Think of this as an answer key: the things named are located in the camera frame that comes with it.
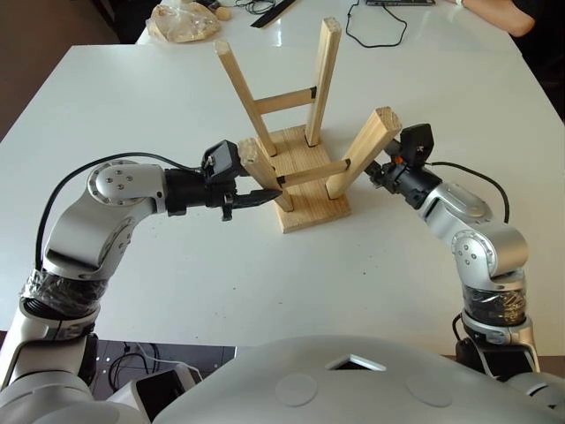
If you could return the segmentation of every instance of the black cable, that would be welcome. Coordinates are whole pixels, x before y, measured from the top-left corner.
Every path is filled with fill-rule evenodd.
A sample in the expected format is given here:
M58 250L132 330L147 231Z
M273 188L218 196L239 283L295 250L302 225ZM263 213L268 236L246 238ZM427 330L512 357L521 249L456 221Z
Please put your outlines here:
M45 205L45 209L43 210L43 215L41 215L41 221L39 222L39 228L37 229L37 238L35 240L35 269L36 270L41 271L41 268L43 267L43 259L41 257L41 248L43 246L43 237L45 235L45 226L47 225L47 220L49 218L49 212L51 211L51 208L53 207L53 203L55 203L55 199L57 198L57 196L59 195L59 192L61 192L63 187L69 181L71 181L73 178L75 178L77 175L79 175L81 172L84 172L85 170L88 170L89 168L92 168L93 166L100 165L100 164L108 162L108 161L113 161L114 159L120 159L120 158L123 158L123 157L131 157L131 156L150 157L152 159L156 159L158 161L168 163L169 165L174 166L176 168L179 168L181 170L199 171L199 169L197 169L197 168L189 168L187 166L181 165L180 163L176 163L174 161L171 161L170 159L168 159L166 157L163 157L163 156L160 156L160 155L155 155L153 153L145 153L145 152L118 153L117 155L110 155L110 156L103 157L101 159L97 159L95 161L87 163L86 165L81 166L80 168L77 168L76 170L71 172L69 175L67 175L65 178L63 178L59 184L57 184L57 186L55 187L55 190L53 190L53 193L51 193L51 195L49 196L49 199L47 200L47 204Z
M471 175L474 175L475 177L479 177L484 179L485 181L491 183L493 186L496 187L496 189L499 191L499 193L502 196L502 202L504 203L504 223L509 223L510 220L510 202L509 202L509 197L506 195L506 192L504 191L504 189L502 188L502 185L498 184L496 181L494 181L492 178L486 176L485 174L481 174L480 172L476 172L475 170L472 170L470 168L467 168L466 166L462 166L458 163L452 163L452 162L432 162L432 163L426 163L426 165L430 165L430 166L451 166L453 168L457 168L458 170L464 170L465 172L469 172Z
M236 0L232 7L244 7L252 15L262 15L275 7L275 0Z
M124 360L125 358L130 358L130 357L142 358L143 359L143 367L145 368L145 372L146 372L146 374L149 375L149 367L147 366L147 361L145 359L145 356L143 356L141 353L136 353L136 352L123 354L122 356L116 358L116 360L114 360L114 362L112 362L112 364L109 366L109 370L108 370L108 385L114 391L114 393L116 393L119 390L119 385L117 384L117 373L119 371L122 360Z
M392 11L390 11L389 9L387 9L387 6L385 6L384 4L382 5L382 8L387 11L387 13L392 16L394 19L396 19L398 22L401 22L404 24L404 28L402 33L400 34L400 38L398 39L398 42L394 43L394 44L365 44L363 43L361 40L359 40L355 35L353 35L352 33L350 33L350 20L351 20L351 11L353 10L354 7L359 6L359 1L357 0L356 3L352 4L349 11L347 12L347 24L345 25L345 33L351 37L353 40L355 40L356 42L359 43L359 45L365 47L366 49L377 49L380 47L396 47L398 45L400 45L401 42L403 42L403 37L404 37L404 33L406 32L406 28L408 28L408 22L406 22L405 20L402 20L400 18L398 18L395 14L393 14Z
M159 371L159 367L161 365L161 363L158 361L161 358L161 353L159 352L159 348L157 347L157 344L155 343L150 343L151 347L153 348L153 356L157 359L153 361L153 373Z
M458 342L461 341L461 338L459 337L459 332L457 331L457 322L460 319L461 319L461 314L457 314L456 317L451 322L451 328L453 329L453 334L456 335L456 339L457 339Z

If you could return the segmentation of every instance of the floor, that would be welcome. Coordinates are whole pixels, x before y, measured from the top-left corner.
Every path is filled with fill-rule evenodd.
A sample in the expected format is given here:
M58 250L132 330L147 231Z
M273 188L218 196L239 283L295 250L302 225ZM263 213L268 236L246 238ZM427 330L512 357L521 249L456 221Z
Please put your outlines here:
M72 45L116 43L89 0L0 1L0 140Z

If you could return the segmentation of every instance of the laptop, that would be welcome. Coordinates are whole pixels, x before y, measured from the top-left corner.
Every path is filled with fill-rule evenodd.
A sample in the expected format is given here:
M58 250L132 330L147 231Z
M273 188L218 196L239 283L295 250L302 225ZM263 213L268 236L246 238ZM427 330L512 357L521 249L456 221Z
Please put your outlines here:
M365 0L367 6L432 6L435 0Z

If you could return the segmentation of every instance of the white table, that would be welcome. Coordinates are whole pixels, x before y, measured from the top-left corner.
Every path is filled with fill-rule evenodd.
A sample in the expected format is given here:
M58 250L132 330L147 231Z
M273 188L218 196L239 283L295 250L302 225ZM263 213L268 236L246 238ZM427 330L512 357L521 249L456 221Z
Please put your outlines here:
M398 49L438 51L506 51L520 54L508 34L485 22L465 9L459 9L445 0L436 0L435 6L391 7L395 15L408 22L402 46ZM234 4L224 0L222 4ZM317 45L322 18L333 16L345 29L347 11L355 0L297 0L279 18L258 29L250 25L258 16L240 8L233 8L232 20L222 22L222 30L213 38L225 38L233 46L301 47ZM365 0L353 10L350 30L367 44L394 43L403 25L380 7L369 7ZM162 42L153 40L147 30L138 44ZM342 49L361 49L343 34Z
M315 50L235 52L261 97L308 87L312 67L281 69L313 65ZM341 49L322 126L335 159L381 105L405 126L432 124L434 160L469 165L506 188L511 223L531 248L529 313L539 352L563 354L563 125L522 59L512 52ZM305 115L305 108L278 112L267 125L297 125ZM0 328L8 328L32 267L44 202L69 170L127 150L197 164L218 140L252 134L210 44L71 49L0 144ZM501 215L490 185L436 171ZM62 193L54 218L85 178ZM243 179L241 187L252 182ZM365 178L348 196L351 217L289 235L280 233L271 205L235 211L231 223L203 208L148 218L103 298L97 332L204 345L348 333L453 352L449 323L462 295L448 249L400 196L375 191Z

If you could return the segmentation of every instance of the person's arm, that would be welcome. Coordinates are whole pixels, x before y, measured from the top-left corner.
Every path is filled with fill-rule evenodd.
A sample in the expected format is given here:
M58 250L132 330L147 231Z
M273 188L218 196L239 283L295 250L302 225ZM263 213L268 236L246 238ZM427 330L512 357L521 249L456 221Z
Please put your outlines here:
M513 37L528 34L536 23L532 16L518 9L512 0L463 0L463 6Z

